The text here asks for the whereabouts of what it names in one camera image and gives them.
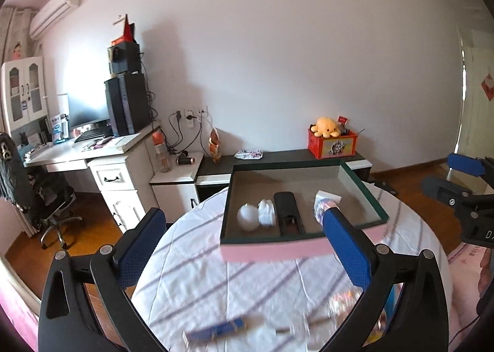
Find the person right hand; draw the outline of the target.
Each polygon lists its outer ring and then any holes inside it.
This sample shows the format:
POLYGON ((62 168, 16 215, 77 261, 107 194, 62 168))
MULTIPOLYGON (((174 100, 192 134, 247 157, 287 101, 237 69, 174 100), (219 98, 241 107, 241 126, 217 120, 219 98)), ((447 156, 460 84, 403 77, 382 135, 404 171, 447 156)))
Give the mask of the person right hand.
POLYGON ((478 292, 480 297, 482 297, 485 294, 492 281, 492 273, 490 269, 491 255, 492 255, 492 250, 487 248, 479 263, 479 267, 481 268, 479 282, 478 282, 478 292))

